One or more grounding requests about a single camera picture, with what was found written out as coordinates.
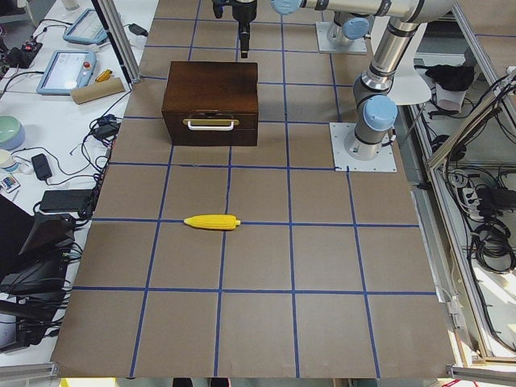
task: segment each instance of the power adapter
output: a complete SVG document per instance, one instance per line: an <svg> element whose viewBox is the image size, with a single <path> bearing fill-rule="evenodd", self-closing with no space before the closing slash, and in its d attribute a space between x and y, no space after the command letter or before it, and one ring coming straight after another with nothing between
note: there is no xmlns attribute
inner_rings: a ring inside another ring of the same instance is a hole
<svg viewBox="0 0 516 387"><path fill-rule="evenodd" d="M135 35L148 36L147 30L143 27L140 27L138 24L129 24L129 31Z"/></svg>
<svg viewBox="0 0 516 387"><path fill-rule="evenodd" d="M120 124L113 114L108 114L97 120L97 125L92 130L93 137L98 140L107 139L119 133Z"/></svg>
<svg viewBox="0 0 516 387"><path fill-rule="evenodd" d="M483 210L516 210L516 191L505 188L479 188L476 193L481 199Z"/></svg>

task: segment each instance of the tablet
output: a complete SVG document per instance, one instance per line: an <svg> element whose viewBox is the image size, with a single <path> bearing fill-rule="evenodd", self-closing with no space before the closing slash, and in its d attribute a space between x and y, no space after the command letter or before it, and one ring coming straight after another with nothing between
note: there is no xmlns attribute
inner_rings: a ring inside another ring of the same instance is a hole
<svg viewBox="0 0 516 387"><path fill-rule="evenodd" d="M88 8L66 29L63 39L77 44L102 44L107 40L107 34L97 12L93 8Z"/></svg>
<svg viewBox="0 0 516 387"><path fill-rule="evenodd" d="M88 85L96 64L95 53L89 50L55 51L36 91L39 94L70 95L70 90Z"/></svg>

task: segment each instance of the cardboard tube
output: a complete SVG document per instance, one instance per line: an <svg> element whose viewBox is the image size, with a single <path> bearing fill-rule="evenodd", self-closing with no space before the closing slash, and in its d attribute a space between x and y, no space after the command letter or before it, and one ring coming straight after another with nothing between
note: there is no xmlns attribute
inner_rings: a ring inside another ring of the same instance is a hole
<svg viewBox="0 0 516 387"><path fill-rule="evenodd" d="M123 88L120 78L111 78L107 81L71 90L70 95L76 104L81 105L84 102L107 97L108 95L117 94L122 91L125 91L125 89Z"/></svg>

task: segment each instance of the blue tape grid line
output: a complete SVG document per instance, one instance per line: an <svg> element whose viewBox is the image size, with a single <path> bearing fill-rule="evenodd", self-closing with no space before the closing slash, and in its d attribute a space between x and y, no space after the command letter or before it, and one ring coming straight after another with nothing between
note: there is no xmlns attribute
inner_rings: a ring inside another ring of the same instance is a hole
<svg viewBox="0 0 516 387"><path fill-rule="evenodd" d="M197 8L197 15L196 19L194 20L193 25L193 34L192 39L190 41L190 46L164 46L164 45L147 45L146 47L153 47L153 48L188 48L189 49L189 55L188 60L191 59L192 52L195 48L204 48L204 47L197 47L194 46L194 38L195 33L197 30L198 21L211 21L211 20L205 20L205 19L199 19L198 14L200 11L201 6L201 0L198 0L198 8ZM185 20L185 19L174 19L174 18L155 18L155 19L166 19L166 20ZM252 51L264 51L264 52L281 52L281 61L282 61L282 77L283 82L266 82L261 81L259 82L262 85L282 85L283 86L283 98L284 98L284 109L285 109L285 118L283 121L261 121L261 123L283 123L285 124L285 143L286 143L286 166L248 166L248 165L232 165L231 163L231 157L232 157L232 149L229 149L229 155L228 155L228 165L192 165L192 164L174 164L173 163L173 147L171 149L171 152L169 154L169 162L167 164L165 163L120 163L120 162L113 162L112 164L118 164L118 165L142 165L142 166L160 166L160 167L166 167L167 173L164 183L164 190L162 194L162 199L160 203L160 212L158 219L137 219L137 218L96 218L96 221L103 221L103 222L144 222L144 223L156 223L156 233L153 240L152 245L152 254L151 259L149 262L148 267L148 275L147 280L144 287L138 287L138 286L121 286L121 287L110 287L110 286L74 286L74 289L77 290L95 290L95 291L127 291L127 292L143 292L144 293L144 299L142 301L142 307L140 311L140 317L139 317L139 326L137 335L135 338L135 347L133 351L133 358L131 362L131 372L130 376L133 377L135 375L135 368L136 368L136 362L138 358L138 350L139 350L139 342L141 338L141 331L143 329L144 324L144 314L145 314L145 308L146 303L148 299L148 294L151 292L178 292L178 293L216 293L218 295L218 305L217 305L217 326L216 326L216 337L215 337L215 354L214 354L214 376L218 375L218 352L219 352L219 342L220 342L220 329L221 329L221 314L222 314L222 307L223 307L223 294L224 293L258 293L258 294L290 294L292 296L292 308L293 308L293 350L294 350L294 358L295 358L295 369L296 369L296 377L301 377L300 373L300 365L299 365L299 348L298 348L298 325L297 325L297 310L296 310L296 295L297 294L332 294L332 295L361 295L364 297L364 303L365 303L365 310L368 320L368 330L371 340L371 346L372 346L372 353L373 353L373 359L376 369L377 377L381 377L381 370L378 362L378 356L377 356L377 350L376 350L376 344L374 339L374 333L372 328L372 318L371 318L371 312L369 309L369 302L368 302L368 296L435 296L436 292L381 292L381 291L367 291L367 287L365 284L365 277L364 277L364 267L362 263L362 257L360 252L360 240L359 240L359 233L358 230L361 227L410 227L410 228L417 228L419 225L417 224L369 224L369 223L363 223L360 224L356 221L356 214L355 214L355 207L353 202L353 196L352 196L352 186L351 186L351 179L350 179L350 172L349 170L346 172L346 179L348 183L348 189L349 189L349 196L350 196L350 205L352 209L352 223L296 223L293 222L293 215L292 215L292 192L291 192L291 171L292 170L314 170L314 171L333 171L333 168L306 168L306 167L292 167L290 165L290 159L289 159L289 124L324 124L327 125L327 123L320 123L320 122L290 122L288 120L288 110L286 105L286 90L287 85L299 85L299 86L326 86L326 87L332 87L335 93L335 105L337 109L337 113L339 116L339 121L341 120L340 112L339 112L339 95L338 95L338 89L340 88L349 88L352 87L352 85L337 85L336 79L335 79L335 66L333 63L332 56L330 56L330 62L331 62L331 75L333 80L333 85L326 85L326 84L304 84L304 83L287 83L285 78L285 53L286 52L303 52L308 53L307 51L299 51L299 50L286 50L285 49L285 34L284 34L284 25L304 25L308 26L311 25L311 23L285 23L283 20L283 17L281 16L281 21L279 23L275 22L255 22L255 23L263 23L263 24L279 24L281 25L281 50L276 49L253 49ZM235 50L235 60L238 60L239 55L239 45L238 45L238 36L236 36L235 39L235 48L209 48L209 49L220 49L220 50ZM159 81L165 81L165 77L153 77L153 76L144 76L148 79L155 79ZM161 117L140 117L140 116L128 116L125 117L125 119L162 119ZM242 224L252 225L252 226L269 226L269 225L278 225L278 226L286 226L289 227L289 247L290 247L290 273L291 273L291 289L286 290L278 290L278 289L224 289L223 288L223 274L224 274L224 259L225 259L225 251L226 251L226 236L227 233L223 233L223 241L222 241L222 250L221 250L221 264L220 264L220 274L219 274L219 283L217 289L194 289L194 288L163 288L163 287L151 287L150 286L150 279L152 275L152 266L153 261L156 253L156 245L160 233L160 225L161 223L182 223L182 219L165 219L162 218L163 215L163 209L164 209L164 202L166 199L166 193L168 189L169 184L169 177L172 172L173 166L181 166L181 167L203 167L203 168L226 168L227 169L227 192L226 192L226 209L225 213L229 211L229 200L230 200L230 188L231 188L231 170L233 168L242 168L242 169L283 169L287 173L287 190L288 190L288 207L289 207L289 221L288 222L253 222L253 221L243 221ZM313 290L313 289L296 289L295 284L295 272L294 272L294 248L293 248L293 227L353 227L355 232L355 238L356 238L356 250L357 255L359 259L359 265L360 265L360 275L361 275L361 281L362 281L362 290Z"/></svg>
<svg viewBox="0 0 516 387"><path fill-rule="evenodd" d="M273 85L273 86L287 85L287 86L331 87L331 88L333 88L335 90L335 92L337 91L337 89L339 87L341 87L341 88L348 88L348 89L352 88L353 87L352 84L342 84L341 85L341 84L337 84L335 82L335 72L333 71L333 61L331 60L331 56L330 56L330 61L332 63L331 71L332 71L333 82L334 82L333 84L329 84L329 83L300 83L300 82L258 81L258 85ZM155 81L167 81L168 80L167 77L158 77L158 76L155 76L155 75L142 75L142 78L143 79L153 79Z"/></svg>
<svg viewBox="0 0 516 387"><path fill-rule="evenodd" d="M226 185L226 208L224 214L228 214L229 211L229 195L231 189L231 156L232 147L229 148L229 156L227 160L227 185ZM221 325L221 313L222 313L222 302L223 302L223 287L224 287L224 261L226 258L226 237L227 231L223 232L222 241L222 252L220 257L220 275L218 278L218 300L217 300L217 326L215 329L215 355L214 355L214 377L218 375L218 349L220 344L220 325Z"/></svg>
<svg viewBox="0 0 516 387"><path fill-rule="evenodd" d="M183 223L182 219L153 218L94 218L95 222L141 222L141 223ZM253 222L241 221L249 226L292 226L292 227L357 227L357 228L419 228L418 224L376 224L376 223L310 223L310 222Z"/></svg>
<svg viewBox="0 0 516 387"><path fill-rule="evenodd" d="M193 22L194 20L197 20L199 22L212 22L212 23L233 23L233 24L237 24L237 22L233 19L188 19L188 18L166 18L166 17L161 17L161 18L154 18L154 20L169 20L169 21L177 21L177 22ZM289 26L307 26L307 27L310 27L310 26L313 26L313 23L312 22L306 22L306 23L302 23L302 22L286 22L283 17L281 16L281 21L279 22L265 22L265 21L260 21L260 20L254 20L252 22L253 24L275 24L275 25L280 25L280 24L285 24L285 25L289 25Z"/></svg>
<svg viewBox="0 0 516 387"><path fill-rule="evenodd" d="M493 38L516 38L516 35L475 34L475 36L490 36Z"/></svg>
<svg viewBox="0 0 516 387"><path fill-rule="evenodd" d="M169 162L172 162L173 158L173 151L174 148L170 147L170 155L169 155ZM151 275L152 275L152 266L154 265L154 257L156 254L156 245L158 241L158 235L160 234L160 225L161 225L161 216L163 214L164 209L164 201L167 196L167 188L169 185L169 175L170 170L172 169L172 165L169 165L167 167L167 173L165 174L164 179L164 186L163 186L163 193L161 194L161 203L160 203L160 212L158 214L158 219L156 220L156 232L154 234L154 240L152 241L152 252L151 252L151 259L148 264L148 270L147 270L147 280L145 281L145 288L144 288L144 299L142 301L142 308L139 313L139 322L138 322L138 331L136 333L136 340L135 340L135 348L133 350L133 356L132 356L132 362L131 362L131 371L129 372L129 375L133 377L135 375L135 367L136 367L136 361L138 359L138 350L139 350L139 341L141 338L142 333L142 327L144 324L144 315L145 315L145 307L147 306L147 297L148 297L148 289L151 281Z"/></svg>
<svg viewBox="0 0 516 387"><path fill-rule="evenodd" d="M346 171L346 180L347 180L347 188L349 189L349 201L350 201L351 209L352 209L353 228L355 231L356 254L358 256L358 261L359 261L359 266L360 266L360 279L362 280L362 288L364 291L365 313L368 318L369 336L371 338L372 357L374 360L374 367L375 367L375 370L377 373L377 377L381 377L380 365L378 364L377 346L374 341L374 332L372 329L371 310L369 308L369 300L368 300L368 290L367 290L367 286L365 284L364 264L362 262L362 254L361 254L361 250L360 250L360 239L359 239L359 235L358 235L358 226L356 225L355 202L353 201L352 181L351 181L351 177L350 177L349 168Z"/></svg>
<svg viewBox="0 0 516 387"><path fill-rule="evenodd" d="M148 293L239 293L239 294L331 294L331 295L366 295L366 296L436 296L437 292L391 292L363 290L314 290L314 289L204 289L204 288L164 288L145 286L83 286L75 285L73 290L96 292L148 292Z"/></svg>
<svg viewBox="0 0 516 387"><path fill-rule="evenodd" d="M285 112L285 150L287 168L287 197L289 207L289 252L290 252L290 284L292 286L292 328L293 328L293 354L296 369L296 377L301 377L299 370L299 344L298 344L298 313L296 307L296 278L294 272L293 228L292 228L292 187L290 184L290 145L289 145L289 112L287 108L286 64L285 64L285 33L283 15L281 16L281 74L283 77L283 107Z"/></svg>

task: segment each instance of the white cylinder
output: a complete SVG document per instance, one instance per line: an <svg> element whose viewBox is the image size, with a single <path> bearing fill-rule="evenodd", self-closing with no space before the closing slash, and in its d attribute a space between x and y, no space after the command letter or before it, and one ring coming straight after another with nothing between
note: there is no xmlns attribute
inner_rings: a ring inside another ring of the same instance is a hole
<svg viewBox="0 0 516 387"><path fill-rule="evenodd" d="M79 7L77 0L61 0L67 10L76 10Z"/></svg>
<svg viewBox="0 0 516 387"><path fill-rule="evenodd" d="M19 164L13 158L13 155L5 149L0 149L0 169L7 173L14 173L18 170L18 167Z"/></svg>

